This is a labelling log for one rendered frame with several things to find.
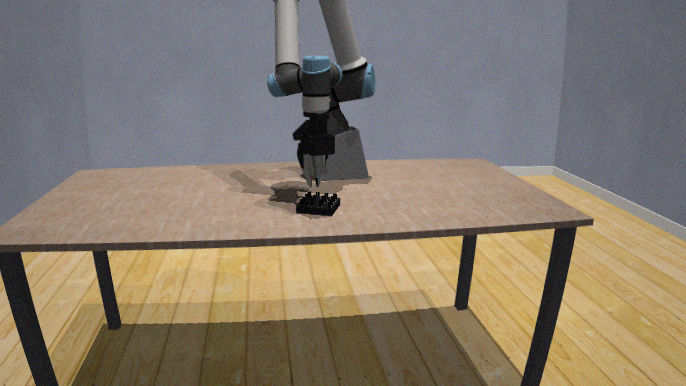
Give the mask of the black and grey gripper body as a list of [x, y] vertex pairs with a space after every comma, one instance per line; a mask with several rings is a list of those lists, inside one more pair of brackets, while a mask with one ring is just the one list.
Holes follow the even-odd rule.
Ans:
[[335, 154], [335, 135], [327, 133], [327, 120], [325, 120], [329, 119], [329, 111], [321, 114], [303, 111], [303, 116], [309, 117], [310, 125], [309, 129], [302, 132], [300, 136], [300, 143], [307, 153], [310, 156]]

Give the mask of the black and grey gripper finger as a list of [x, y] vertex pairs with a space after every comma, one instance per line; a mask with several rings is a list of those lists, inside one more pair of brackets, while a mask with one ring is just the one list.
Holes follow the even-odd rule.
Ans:
[[315, 160], [317, 161], [317, 168], [316, 172], [317, 175], [315, 177], [316, 180], [316, 185], [319, 187], [323, 174], [327, 174], [327, 167], [326, 167], [326, 160], [329, 155], [320, 155], [320, 156], [315, 156]]
[[312, 156], [307, 154], [307, 151], [302, 147], [302, 143], [298, 143], [297, 157], [304, 173], [305, 179], [310, 188], [312, 188], [312, 179], [310, 176], [314, 175], [314, 168], [312, 165]]

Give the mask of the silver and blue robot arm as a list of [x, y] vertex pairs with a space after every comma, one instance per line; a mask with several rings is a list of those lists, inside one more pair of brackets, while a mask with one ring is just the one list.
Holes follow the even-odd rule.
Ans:
[[339, 103], [373, 96], [375, 72], [373, 65], [360, 56], [346, 1], [319, 0], [337, 64], [330, 62], [327, 56], [306, 56], [301, 68], [299, 0], [273, 1], [276, 73], [269, 75], [267, 80], [270, 93], [283, 97], [303, 92], [302, 109], [305, 112], [329, 111], [328, 133], [338, 135], [347, 131], [349, 124]]

